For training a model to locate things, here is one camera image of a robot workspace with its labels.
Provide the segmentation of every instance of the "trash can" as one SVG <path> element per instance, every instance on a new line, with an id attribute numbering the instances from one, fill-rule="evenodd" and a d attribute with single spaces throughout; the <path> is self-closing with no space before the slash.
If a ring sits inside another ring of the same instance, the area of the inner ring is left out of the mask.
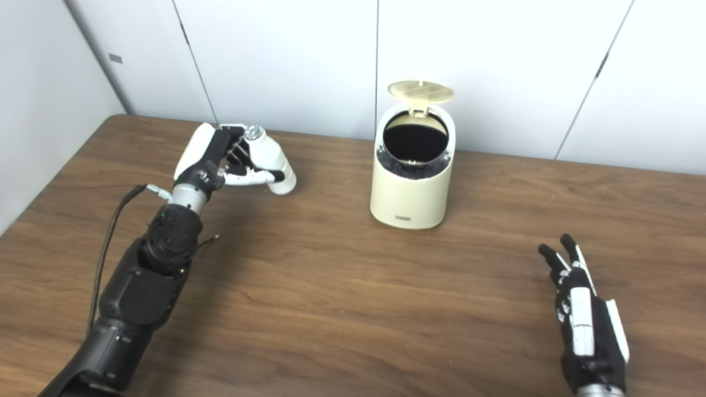
<path id="1" fill-rule="evenodd" d="M 428 81 L 400 81 L 388 91 L 403 103 L 383 114 L 376 131 L 370 211 L 393 227 L 428 229 L 446 212 L 456 128 L 438 105 L 453 91 Z"/>

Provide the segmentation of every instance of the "panel seam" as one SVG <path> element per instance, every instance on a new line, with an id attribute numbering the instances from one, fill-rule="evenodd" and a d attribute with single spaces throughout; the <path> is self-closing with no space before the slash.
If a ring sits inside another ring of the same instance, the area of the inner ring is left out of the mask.
<path id="1" fill-rule="evenodd" d="M 571 130 L 573 129 L 574 124 L 576 123 L 576 119 L 578 119 L 578 115 L 581 113 L 581 109 L 583 109 L 583 105 L 586 103 L 586 99 L 588 98 L 588 95 L 591 93 L 591 89 L 593 88 L 593 85 L 596 83 L 596 80 L 598 79 L 601 71 L 603 70 L 605 63 L 608 61 L 608 56 L 611 53 L 611 49 L 613 48 L 613 45 L 615 44 L 616 39 L 618 38 L 618 35 L 620 34 L 621 29 L 623 28 L 623 24 L 625 23 L 625 20 L 628 18 L 628 15 L 630 14 L 630 10 L 632 9 L 634 3 L 635 3 L 635 0 L 632 0 L 630 2 L 630 5 L 628 6 L 628 10 L 625 12 L 625 15 L 623 16 L 623 20 L 621 20 L 620 25 L 618 25 L 618 30 L 616 30 L 616 34 L 613 36 L 613 40 L 611 41 L 611 44 L 608 46 L 608 50 L 606 51 L 606 54 L 603 56 L 603 60 L 601 61 L 601 65 L 599 66 L 598 71 L 596 72 L 595 76 L 593 77 L 593 80 L 591 80 L 591 84 L 588 86 L 588 90 L 586 91 L 586 94 L 583 96 L 583 100 L 581 101 L 581 105 L 578 106 L 578 110 L 576 111 L 576 114 L 574 114 L 574 117 L 571 120 L 571 124 L 569 124 L 569 129 L 566 130 L 566 134 L 564 135 L 564 139 L 561 141 L 561 145 L 559 145 L 559 149 L 556 151 L 556 155 L 554 155 L 554 160 L 557 160 L 559 158 L 559 155 L 561 154 L 561 149 L 564 148 L 564 144 L 566 143 L 566 140 L 569 137 L 569 134 L 571 134 Z"/>
<path id="2" fill-rule="evenodd" d="M 186 35 L 186 29 L 184 28 L 184 24 L 181 22 L 181 16 L 179 15 L 179 9 L 177 8 L 177 3 L 172 0 L 172 5 L 174 6 L 174 12 L 176 12 L 176 19 L 179 20 L 179 25 L 181 26 L 181 31 L 184 33 L 184 39 L 186 40 L 186 45 L 189 47 L 189 53 L 191 54 L 191 60 L 193 61 L 193 65 L 196 67 L 196 73 L 198 74 L 198 80 L 201 82 L 201 87 L 203 88 L 203 93 L 206 95 L 206 100 L 208 101 L 208 107 L 211 109 L 211 114 L 213 115 L 213 119 L 216 121 L 216 124 L 218 123 L 218 117 L 216 117 L 216 112 L 213 110 L 213 104 L 211 103 L 211 98 L 208 96 L 208 90 L 206 90 L 206 84 L 203 82 L 203 76 L 201 75 L 201 70 L 198 68 L 198 62 L 196 62 L 196 57 L 193 55 L 193 49 L 191 48 L 191 43 L 189 42 L 189 38 Z"/>

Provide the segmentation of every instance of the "white wall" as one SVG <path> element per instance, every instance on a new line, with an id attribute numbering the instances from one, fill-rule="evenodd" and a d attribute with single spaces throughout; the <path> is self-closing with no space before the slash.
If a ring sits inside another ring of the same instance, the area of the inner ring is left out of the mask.
<path id="1" fill-rule="evenodd" d="M 131 114 L 215 122 L 171 0 L 66 3 Z"/>
<path id="2" fill-rule="evenodd" d="M 372 139 L 420 78 L 460 149 L 706 174 L 698 1 L 635 0 L 578 116 L 630 0 L 67 2 L 136 114 Z"/>
<path id="3" fill-rule="evenodd" d="M 376 0 L 177 0 L 219 122 L 372 138 Z"/>
<path id="4" fill-rule="evenodd" d="M 636 0 L 560 160 L 706 174 L 706 4 Z"/>
<path id="5" fill-rule="evenodd" d="M 554 158 L 629 0 L 381 0 L 378 118 L 402 80 L 456 97 L 457 148 Z"/>
<path id="6" fill-rule="evenodd" d="M 63 2 L 0 1 L 0 235 L 122 112 Z"/>

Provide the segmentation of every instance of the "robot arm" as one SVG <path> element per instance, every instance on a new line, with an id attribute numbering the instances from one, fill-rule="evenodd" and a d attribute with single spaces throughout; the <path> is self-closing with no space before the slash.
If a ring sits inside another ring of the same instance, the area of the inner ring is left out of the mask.
<path id="1" fill-rule="evenodd" d="M 152 334 L 169 319 L 189 276 L 203 229 L 199 215 L 211 193 L 224 184 L 285 179 L 281 171 L 254 167 L 243 140 L 246 130 L 240 124 L 218 129 L 201 125 L 177 165 L 173 192 L 138 187 L 167 203 L 123 255 L 101 294 L 100 315 L 86 339 L 40 397 L 118 396 L 128 387 Z M 221 167 L 224 160 L 227 164 Z"/>
<path id="2" fill-rule="evenodd" d="M 623 397 L 628 341 L 614 300 L 596 293 L 586 260 L 570 235 L 561 236 L 570 264 L 545 244 L 539 253 L 556 285 L 556 316 L 561 322 L 564 353 L 561 369 L 569 387 L 581 397 Z"/>

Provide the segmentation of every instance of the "black cable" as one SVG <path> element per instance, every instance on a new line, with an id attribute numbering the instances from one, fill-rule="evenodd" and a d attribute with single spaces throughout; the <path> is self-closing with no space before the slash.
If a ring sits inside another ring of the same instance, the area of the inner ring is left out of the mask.
<path id="1" fill-rule="evenodd" d="M 88 314 L 88 327 L 86 328 L 86 335 L 90 332 L 91 328 L 93 328 L 93 321 L 95 320 L 95 310 L 96 306 L 98 305 L 98 290 L 100 289 L 100 276 L 103 274 L 103 266 L 105 265 L 105 254 L 108 252 L 108 246 L 110 245 L 110 239 L 113 238 L 113 231 L 115 231 L 115 225 L 118 221 L 118 217 L 120 216 L 120 211 L 123 210 L 123 207 L 130 202 L 130 200 L 134 199 L 135 196 L 137 196 L 139 193 L 141 193 L 143 190 L 147 188 L 146 184 L 139 184 L 135 186 L 132 190 L 130 190 L 130 193 L 127 193 L 125 197 L 123 197 L 122 200 L 120 200 L 120 204 L 118 204 L 118 208 L 115 208 L 115 213 L 113 214 L 113 219 L 110 221 L 110 226 L 108 227 L 108 233 L 105 235 L 105 242 L 103 243 L 103 249 L 100 252 L 100 258 L 98 259 L 98 265 L 96 266 L 95 270 L 95 282 L 93 283 L 93 296 L 91 297 L 90 301 L 90 313 Z"/>
<path id="2" fill-rule="evenodd" d="M 219 237 L 220 237 L 220 235 L 215 235 L 215 236 L 211 237 L 210 239 L 202 241 L 198 246 L 196 246 L 196 249 L 199 249 L 210 242 L 216 241 Z"/>

